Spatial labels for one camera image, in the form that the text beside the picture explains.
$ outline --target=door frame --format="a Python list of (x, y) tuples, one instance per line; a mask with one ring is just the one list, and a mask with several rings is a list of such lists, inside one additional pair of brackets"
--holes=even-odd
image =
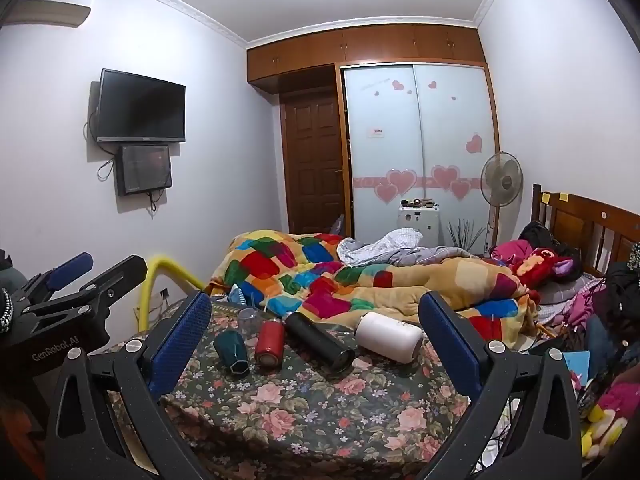
[[(498, 131), (498, 113), (495, 107), (494, 86), (491, 83), (491, 75), (489, 74), (489, 65), (481, 61), (463, 61), (459, 59), (441, 59), (441, 58), (424, 58), (424, 57), (408, 57), (400, 59), (369, 59), (363, 61), (342, 61), (334, 63), (335, 83), (338, 93), (338, 118), (340, 121), (340, 138), (342, 142), (342, 184), (344, 186), (344, 220), (346, 235), (353, 237), (353, 184), (351, 179), (351, 145), (349, 142), (349, 125), (347, 123), (346, 114), (346, 96), (344, 94), (344, 70), (347, 68), (364, 67), (364, 66), (384, 66), (386, 64), (455, 64), (465, 66), (477, 66), (484, 69), (484, 76), (489, 91), (489, 102), (491, 105), (491, 114), (494, 121), (494, 145), (495, 153), (500, 151), (500, 134)], [(492, 245), (497, 244), (498, 227), (500, 225), (500, 208), (489, 206), (494, 211), (494, 232), (492, 235)]]
[[(342, 127), (341, 127), (341, 118), (340, 118), (340, 94), (337, 92), (335, 86), (320, 86), (317, 88), (309, 88), (304, 90), (295, 90), (293, 92), (286, 92), (280, 94), (280, 134), (282, 136), (282, 165), (284, 172), (284, 190), (285, 196), (287, 200), (287, 221), (289, 222), (289, 232), (292, 231), (293, 228), (293, 193), (290, 189), (290, 178), (289, 178), (289, 152), (288, 152), (288, 142), (287, 142), (287, 121), (285, 118), (285, 106), (287, 104), (287, 100), (289, 98), (295, 98), (303, 95), (309, 94), (327, 94), (331, 93), (338, 101), (338, 127), (340, 128), (340, 145), (342, 147), (342, 174), (344, 174), (344, 138), (342, 136)], [(351, 212), (349, 211), (347, 196), (344, 196), (344, 217), (345, 222), (347, 218), (351, 218)]]

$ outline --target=red bottle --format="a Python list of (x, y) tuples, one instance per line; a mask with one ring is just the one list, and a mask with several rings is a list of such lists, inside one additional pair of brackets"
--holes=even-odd
[(268, 319), (262, 324), (255, 345), (255, 360), (265, 368), (282, 364), (284, 354), (284, 326), (279, 319)]

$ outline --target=wooden headboard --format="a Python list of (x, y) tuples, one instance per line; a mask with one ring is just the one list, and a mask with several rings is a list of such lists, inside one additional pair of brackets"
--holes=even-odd
[(579, 248), (584, 270), (595, 276), (610, 262), (626, 261), (633, 243), (640, 242), (639, 215), (582, 196), (543, 192), (540, 184), (533, 185), (531, 220)]

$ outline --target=blue gripper pad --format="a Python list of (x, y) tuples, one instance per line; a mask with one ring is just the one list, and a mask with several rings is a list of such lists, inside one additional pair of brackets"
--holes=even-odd
[[(449, 306), (438, 295), (443, 303), (440, 304), (433, 297), (434, 294), (429, 292), (420, 298), (418, 306), (420, 325), (438, 353), (456, 391), (471, 398), (471, 401), (476, 400), (482, 391), (480, 363), (453, 322), (443, 312), (443, 308), (449, 308)], [(469, 327), (476, 332), (471, 323)]]
[(75, 258), (56, 267), (49, 273), (46, 285), (51, 292), (62, 290), (69, 283), (88, 273), (94, 267), (94, 259), (89, 253), (80, 253)]
[(171, 331), (151, 358), (148, 387), (155, 402), (174, 390), (211, 320), (211, 300), (207, 294), (190, 294), (184, 303), (187, 301), (186, 307), (181, 306), (174, 316), (162, 320), (147, 338), (147, 341), (152, 340), (156, 329), (162, 330), (162, 323), (172, 323)]

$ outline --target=black thermos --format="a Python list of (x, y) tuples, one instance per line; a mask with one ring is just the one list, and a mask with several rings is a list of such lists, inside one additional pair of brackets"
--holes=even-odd
[(351, 365), (356, 357), (353, 348), (322, 330), (300, 312), (290, 312), (282, 318), (287, 332), (303, 342), (314, 357), (326, 364), (332, 372), (340, 372)]

